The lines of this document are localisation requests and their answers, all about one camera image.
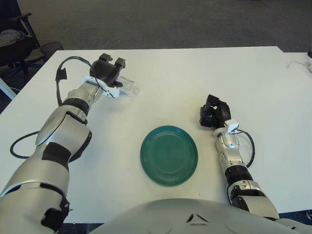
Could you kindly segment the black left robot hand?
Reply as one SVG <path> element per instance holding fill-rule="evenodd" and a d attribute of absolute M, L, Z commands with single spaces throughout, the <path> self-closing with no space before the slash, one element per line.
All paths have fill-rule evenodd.
<path fill-rule="evenodd" d="M 121 88 L 123 84 L 117 81 L 120 71 L 125 68 L 125 59 L 118 58 L 114 64 L 111 64 L 112 57 L 103 53 L 98 60 L 93 62 L 90 69 L 90 76 L 95 77 L 106 83 L 109 87 Z"/>

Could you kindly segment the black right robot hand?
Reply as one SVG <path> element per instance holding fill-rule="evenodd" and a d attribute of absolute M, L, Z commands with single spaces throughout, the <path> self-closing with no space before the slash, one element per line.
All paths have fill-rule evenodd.
<path fill-rule="evenodd" d="M 205 105 L 200 108 L 199 123 L 204 127 L 222 128 L 231 119 L 230 108 L 218 97 L 208 95 Z"/>

